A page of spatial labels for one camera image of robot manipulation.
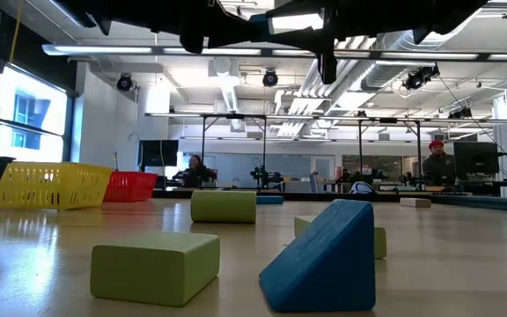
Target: computer monitor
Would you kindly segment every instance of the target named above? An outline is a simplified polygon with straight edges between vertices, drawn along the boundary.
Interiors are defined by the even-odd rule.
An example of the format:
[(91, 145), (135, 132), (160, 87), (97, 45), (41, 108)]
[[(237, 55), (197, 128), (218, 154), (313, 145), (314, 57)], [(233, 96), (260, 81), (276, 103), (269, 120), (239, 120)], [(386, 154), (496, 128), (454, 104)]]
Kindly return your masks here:
[(457, 175), (500, 172), (498, 146), (491, 142), (455, 142), (453, 144)]
[(177, 140), (140, 141), (140, 166), (177, 166)]

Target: person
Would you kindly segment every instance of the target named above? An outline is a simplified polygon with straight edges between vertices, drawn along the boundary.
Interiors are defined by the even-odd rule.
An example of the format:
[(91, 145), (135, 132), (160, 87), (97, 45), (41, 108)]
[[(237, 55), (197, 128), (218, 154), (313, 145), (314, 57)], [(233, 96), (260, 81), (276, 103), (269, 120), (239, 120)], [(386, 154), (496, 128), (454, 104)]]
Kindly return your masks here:
[(426, 185), (455, 185), (455, 158), (445, 153), (444, 143), (430, 143), (431, 155), (422, 163), (422, 173)]
[(202, 163), (201, 157), (193, 155), (189, 159), (189, 168), (184, 172), (183, 187), (199, 188), (208, 177), (208, 169)]

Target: red cap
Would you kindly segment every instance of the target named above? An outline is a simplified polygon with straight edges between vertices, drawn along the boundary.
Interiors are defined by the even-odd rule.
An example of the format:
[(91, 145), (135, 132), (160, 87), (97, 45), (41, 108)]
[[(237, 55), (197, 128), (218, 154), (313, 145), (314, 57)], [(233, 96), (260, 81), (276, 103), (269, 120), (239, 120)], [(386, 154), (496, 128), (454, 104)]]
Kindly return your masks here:
[(431, 141), (430, 143), (430, 149), (434, 146), (441, 146), (441, 147), (444, 147), (444, 143), (441, 142), (441, 141)]

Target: blue wooden block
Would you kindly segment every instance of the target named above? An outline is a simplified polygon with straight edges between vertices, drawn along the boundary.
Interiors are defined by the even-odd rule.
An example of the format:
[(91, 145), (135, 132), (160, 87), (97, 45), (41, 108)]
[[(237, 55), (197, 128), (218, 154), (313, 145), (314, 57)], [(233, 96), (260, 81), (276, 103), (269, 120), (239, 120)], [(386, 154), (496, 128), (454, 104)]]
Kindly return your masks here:
[(282, 196), (257, 196), (257, 204), (282, 204)]
[(335, 200), (260, 274), (277, 313), (352, 312), (375, 306), (373, 208)]

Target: green wooden block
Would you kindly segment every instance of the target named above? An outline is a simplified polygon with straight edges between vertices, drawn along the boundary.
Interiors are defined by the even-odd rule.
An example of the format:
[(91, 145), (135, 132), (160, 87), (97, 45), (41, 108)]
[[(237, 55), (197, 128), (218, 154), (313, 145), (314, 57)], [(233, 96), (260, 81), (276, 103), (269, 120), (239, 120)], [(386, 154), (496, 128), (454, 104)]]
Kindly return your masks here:
[[(298, 237), (308, 228), (310, 223), (317, 216), (296, 216), (295, 217), (295, 237)], [(385, 228), (375, 227), (375, 259), (386, 257), (386, 230)]]
[(181, 307), (219, 267), (218, 236), (155, 232), (94, 247), (90, 291), (96, 298)]
[(196, 190), (191, 196), (191, 219), (204, 223), (255, 224), (254, 191)]

